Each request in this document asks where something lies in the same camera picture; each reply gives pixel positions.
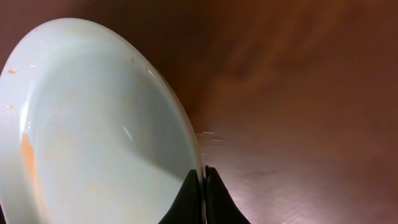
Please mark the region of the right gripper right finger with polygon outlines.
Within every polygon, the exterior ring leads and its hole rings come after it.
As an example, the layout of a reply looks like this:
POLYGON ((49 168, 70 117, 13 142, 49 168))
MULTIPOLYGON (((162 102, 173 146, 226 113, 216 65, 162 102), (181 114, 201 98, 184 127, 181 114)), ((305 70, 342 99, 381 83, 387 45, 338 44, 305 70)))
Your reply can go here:
POLYGON ((231 198, 218 171, 205 167, 206 219, 209 224, 250 224, 231 198))

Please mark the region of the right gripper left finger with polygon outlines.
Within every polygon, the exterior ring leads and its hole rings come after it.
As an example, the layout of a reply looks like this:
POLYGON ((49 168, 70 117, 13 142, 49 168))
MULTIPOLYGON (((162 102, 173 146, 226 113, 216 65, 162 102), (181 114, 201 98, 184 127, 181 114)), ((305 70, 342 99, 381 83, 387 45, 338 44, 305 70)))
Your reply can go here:
POLYGON ((168 212, 159 224, 202 224, 201 188, 197 171, 187 174, 168 212))

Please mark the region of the light green plate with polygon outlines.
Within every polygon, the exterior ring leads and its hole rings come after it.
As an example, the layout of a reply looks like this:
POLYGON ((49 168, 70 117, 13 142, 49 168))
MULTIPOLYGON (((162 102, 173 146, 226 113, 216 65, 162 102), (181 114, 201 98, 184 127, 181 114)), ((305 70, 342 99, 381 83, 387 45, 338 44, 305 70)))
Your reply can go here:
POLYGON ((8 223, 158 223, 203 164, 159 72, 95 22, 31 30, 1 73, 1 207, 8 223))

